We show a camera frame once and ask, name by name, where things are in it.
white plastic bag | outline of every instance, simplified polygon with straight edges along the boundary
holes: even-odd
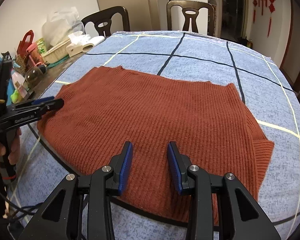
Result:
[[[77,31],[84,32],[84,27],[81,20],[79,20],[76,7],[63,8],[60,11],[48,14],[47,22],[42,26],[42,36],[47,49],[68,39],[69,34]]]

chair back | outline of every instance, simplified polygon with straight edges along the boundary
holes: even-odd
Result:
[[[171,24],[171,7],[178,5],[182,8],[182,13],[185,17],[185,23],[183,25],[182,30],[188,31],[190,26],[190,19],[191,19],[191,29],[193,32],[198,33],[198,27],[196,19],[199,15],[199,10],[201,8],[208,9],[208,17],[210,21],[208,21],[208,35],[213,36],[214,30],[214,8],[211,4],[206,2],[199,2],[199,1],[189,1],[189,0],[172,0],[167,3],[167,22],[168,22],[168,31],[172,31],[172,24]],[[194,14],[189,14],[187,11],[193,11]]]
[[[122,6],[114,6],[108,9],[104,9],[102,11],[93,13],[88,15],[87,17],[83,18],[81,21],[83,26],[86,26],[88,22],[93,22],[94,27],[101,36],[111,36],[110,27],[111,27],[111,18],[114,14],[120,13],[122,16],[122,23],[123,23],[123,30],[125,32],[130,31],[130,24],[129,24],[129,16],[128,11],[126,8]]]

ribbed knit texture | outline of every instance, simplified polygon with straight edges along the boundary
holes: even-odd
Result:
[[[242,103],[234,84],[188,82],[117,68],[93,68],[57,95],[65,105],[38,129],[85,174],[133,143],[128,186],[121,199],[144,211],[188,220],[190,198],[173,187],[167,144],[212,174],[234,173],[257,199],[274,143]],[[214,218],[217,222],[217,208]]]

blue tablecloth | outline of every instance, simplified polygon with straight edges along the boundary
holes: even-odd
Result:
[[[258,202],[282,239],[300,222],[300,104],[273,61],[233,42],[188,32],[118,32],[71,65],[44,93],[55,96],[64,83],[75,82],[94,66],[160,74],[188,81],[234,83],[275,147]],[[19,181],[9,196],[20,206],[45,200],[68,173],[25,126]],[[186,228],[164,224],[112,204],[114,232],[121,239],[185,239]],[[30,217],[23,220],[25,225]],[[86,215],[83,218],[86,233]]]

white container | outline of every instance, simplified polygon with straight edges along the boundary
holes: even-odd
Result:
[[[48,62],[49,64],[55,63],[65,56],[68,55],[66,47],[71,43],[70,39],[60,42],[56,46],[49,49],[45,54],[42,55],[42,59],[44,62]]]

